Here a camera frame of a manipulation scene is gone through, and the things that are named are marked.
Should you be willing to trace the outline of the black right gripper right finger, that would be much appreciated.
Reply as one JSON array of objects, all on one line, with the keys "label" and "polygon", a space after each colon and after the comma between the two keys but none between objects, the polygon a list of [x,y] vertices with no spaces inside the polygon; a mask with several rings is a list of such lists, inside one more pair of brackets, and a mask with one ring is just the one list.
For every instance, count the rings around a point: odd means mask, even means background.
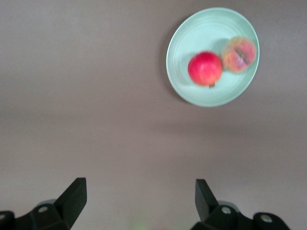
[{"label": "black right gripper right finger", "polygon": [[193,230],[252,230],[253,220],[245,217],[236,205],[217,201],[206,180],[196,179],[195,206],[200,221]]}]

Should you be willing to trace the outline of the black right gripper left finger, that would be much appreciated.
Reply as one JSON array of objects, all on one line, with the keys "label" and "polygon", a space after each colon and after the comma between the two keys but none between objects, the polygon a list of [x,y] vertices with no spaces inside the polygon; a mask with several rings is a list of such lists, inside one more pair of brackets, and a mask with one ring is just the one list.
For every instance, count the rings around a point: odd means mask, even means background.
[{"label": "black right gripper left finger", "polygon": [[14,222],[15,230],[70,230],[87,202],[85,178],[76,178],[52,203],[43,203]]}]

